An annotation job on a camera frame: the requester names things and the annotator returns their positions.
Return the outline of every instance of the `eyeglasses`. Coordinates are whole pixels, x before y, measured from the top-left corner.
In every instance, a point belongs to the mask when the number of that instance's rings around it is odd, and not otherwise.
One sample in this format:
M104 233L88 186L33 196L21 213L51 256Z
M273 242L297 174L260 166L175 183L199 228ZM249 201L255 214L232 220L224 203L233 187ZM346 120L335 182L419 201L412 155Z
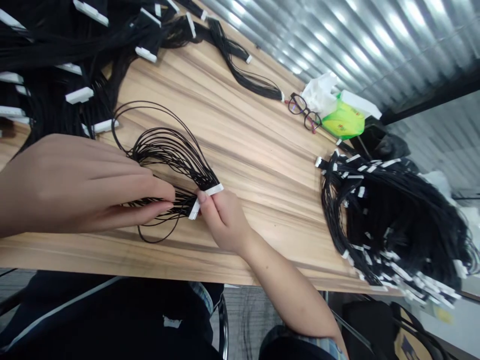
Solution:
M288 102L288 110L295 115L304 114L303 126L315 134L315 130L322 126L320 115L318 115L315 111L311 111L308 108L305 99L297 93L293 92L290 97L291 99Z

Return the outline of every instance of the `green plastic bag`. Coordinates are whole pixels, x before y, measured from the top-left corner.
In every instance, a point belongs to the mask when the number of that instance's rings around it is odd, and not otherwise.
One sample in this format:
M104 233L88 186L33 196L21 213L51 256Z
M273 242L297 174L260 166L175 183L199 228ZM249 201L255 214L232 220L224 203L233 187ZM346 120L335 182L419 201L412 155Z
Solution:
M365 115L337 96L336 110L322 119L322 128L342 140L351 139L364 132Z

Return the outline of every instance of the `wooden table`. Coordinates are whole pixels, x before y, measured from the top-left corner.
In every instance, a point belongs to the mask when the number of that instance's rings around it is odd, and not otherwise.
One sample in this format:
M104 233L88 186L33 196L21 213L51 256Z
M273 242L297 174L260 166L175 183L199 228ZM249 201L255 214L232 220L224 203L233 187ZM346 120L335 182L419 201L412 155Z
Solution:
M304 84L237 31L228 35L253 55L250 65L236 63L274 80L286 96ZM218 50L208 43L162 50L159 61L135 61L123 81L119 105L133 100L160 103L190 128L222 184L240 197L251 226L304 273L318 288L371 292L336 252L320 202L321 173L317 156L335 149L333 137L308 132L300 115L280 101L260 97L234 80ZM118 119L117 134L131 147L145 130L156 126L180 129L155 111L132 110ZM3 167L25 141L29 129L17 126L15 137L0 139ZM99 140L112 144L110 133ZM154 168L169 181L195 189L188 179L175 179L166 166ZM143 228L150 240L161 239L173 224ZM246 263L218 249L201 219L180 220L159 244L142 242L136 228L95 234L25 233L0 241L0 267L112 274L123 276L255 285Z

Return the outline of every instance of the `person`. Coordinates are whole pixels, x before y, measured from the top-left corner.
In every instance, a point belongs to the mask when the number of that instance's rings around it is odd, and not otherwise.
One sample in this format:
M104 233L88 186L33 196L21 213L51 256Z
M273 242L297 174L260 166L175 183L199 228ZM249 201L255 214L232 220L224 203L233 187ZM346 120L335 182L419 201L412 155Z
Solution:
M89 233L141 225L170 209L174 187L110 145L53 134L0 172L0 237ZM323 298L253 230L235 194L198 191L219 248L252 269L285 326L263 340L260 359L347 359ZM143 207L119 204L141 198ZM4 358L221 359L210 316L222 284L38 271L0 334Z

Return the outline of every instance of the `metal panel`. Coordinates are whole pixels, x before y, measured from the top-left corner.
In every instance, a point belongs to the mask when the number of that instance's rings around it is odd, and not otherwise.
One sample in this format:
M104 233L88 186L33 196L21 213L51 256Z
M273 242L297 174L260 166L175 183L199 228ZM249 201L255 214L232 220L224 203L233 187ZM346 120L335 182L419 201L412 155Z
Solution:
M422 170L441 170L456 191L480 189L480 90L395 122Z
M380 110L480 58L480 0L203 0L303 81L333 71Z

